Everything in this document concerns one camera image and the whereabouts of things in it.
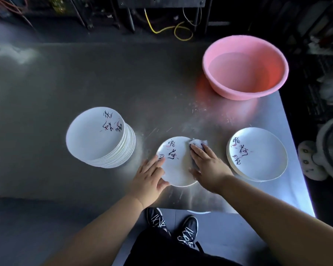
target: black pants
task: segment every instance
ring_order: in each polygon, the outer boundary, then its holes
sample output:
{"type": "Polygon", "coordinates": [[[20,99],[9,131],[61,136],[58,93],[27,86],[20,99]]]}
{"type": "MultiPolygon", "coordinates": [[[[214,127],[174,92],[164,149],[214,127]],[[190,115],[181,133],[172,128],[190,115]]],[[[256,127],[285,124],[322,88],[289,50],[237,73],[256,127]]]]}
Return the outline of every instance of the black pants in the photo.
{"type": "Polygon", "coordinates": [[[134,243],[124,266],[188,266],[223,265],[240,266],[231,260],[211,256],[184,244],[173,241],[170,235],[160,228],[147,228],[134,243]]]}

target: forearm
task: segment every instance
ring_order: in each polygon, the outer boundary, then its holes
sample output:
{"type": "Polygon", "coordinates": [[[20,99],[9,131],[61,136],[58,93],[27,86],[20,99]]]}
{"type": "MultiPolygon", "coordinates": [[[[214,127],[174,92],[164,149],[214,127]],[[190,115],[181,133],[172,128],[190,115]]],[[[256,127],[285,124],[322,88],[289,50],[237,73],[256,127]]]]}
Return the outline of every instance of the forearm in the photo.
{"type": "Polygon", "coordinates": [[[219,192],[283,265],[333,265],[333,228],[235,177],[219,192]]]}
{"type": "Polygon", "coordinates": [[[142,210],[137,199],[123,197],[78,232],[71,243],[44,266],[111,265],[142,210]]]}

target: gray tile floor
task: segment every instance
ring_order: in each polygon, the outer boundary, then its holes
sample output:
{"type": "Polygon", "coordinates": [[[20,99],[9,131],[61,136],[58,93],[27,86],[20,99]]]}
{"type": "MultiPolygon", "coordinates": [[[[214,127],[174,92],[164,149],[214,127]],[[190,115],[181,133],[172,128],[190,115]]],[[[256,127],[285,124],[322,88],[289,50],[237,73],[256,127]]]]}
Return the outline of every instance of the gray tile floor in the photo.
{"type": "MultiPolygon", "coordinates": [[[[161,209],[171,232],[191,213],[161,209]]],[[[40,265],[97,214],[53,202],[0,198],[0,265],[40,265]]],[[[196,240],[206,253],[253,265],[265,243],[238,214],[197,214],[196,240]]],[[[147,227],[145,212],[124,242],[114,266],[123,265],[138,234],[147,227]]]]}

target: hand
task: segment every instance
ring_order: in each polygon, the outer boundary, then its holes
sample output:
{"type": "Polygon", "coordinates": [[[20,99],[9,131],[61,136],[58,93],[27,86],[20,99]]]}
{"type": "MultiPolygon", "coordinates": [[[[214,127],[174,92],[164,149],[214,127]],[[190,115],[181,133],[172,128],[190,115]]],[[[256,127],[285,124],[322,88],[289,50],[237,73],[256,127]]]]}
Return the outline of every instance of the hand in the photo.
{"type": "Polygon", "coordinates": [[[157,155],[155,155],[150,161],[143,161],[132,180],[128,195],[140,201],[143,209],[154,203],[161,192],[167,186],[170,186],[169,182],[166,182],[161,178],[165,173],[161,168],[164,161],[164,157],[158,161],[157,155]]]}
{"type": "Polygon", "coordinates": [[[222,181],[234,176],[231,169],[213,153],[211,148],[202,145],[206,152],[195,145],[191,145],[191,156],[200,171],[191,169],[190,173],[205,189],[213,193],[219,193],[222,181]]]}

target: yellow cable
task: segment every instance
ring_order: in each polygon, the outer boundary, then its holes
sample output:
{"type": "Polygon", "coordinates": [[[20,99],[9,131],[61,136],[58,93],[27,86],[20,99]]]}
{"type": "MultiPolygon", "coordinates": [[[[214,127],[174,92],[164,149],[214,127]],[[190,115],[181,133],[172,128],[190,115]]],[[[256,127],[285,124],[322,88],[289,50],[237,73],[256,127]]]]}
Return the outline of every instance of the yellow cable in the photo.
{"type": "Polygon", "coordinates": [[[161,33],[162,31],[165,31],[165,30],[168,30],[168,29],[174,29],[174,35],[177,39],[179,39],[180,41],[188,41],[188,40],[191,40],[191,38],[194,36],[193,32],[188,28],[188,27],[184,27],[184,26],[180,26],[181,24],[185,23],[184,21],[183,22],[180,22],[178,23],[178,25],[176,26],[169,26],[169,27],[165,27],[164,29],[161,29],[160,31],[154,31],[153,30],[153,27],[151,26],[151,23],[149,22],[149,19],[148,19],[148,16],[147,16],[147,12],[146,12],[146,9],[144,9],[144,14],[146,15],[146,19],[147,19],[147,22],[148,22],[148,25],[149,27],[151,28],[151,31],[154,32],[155,34],[159,34],[161,33]],[[189,30],[191,32],[191,36],[189,38],[186,38],[186,39],[182,39],[180,37],[178,37],[176,35],[176,29],[185,29],[185,30],[189,30]]]}

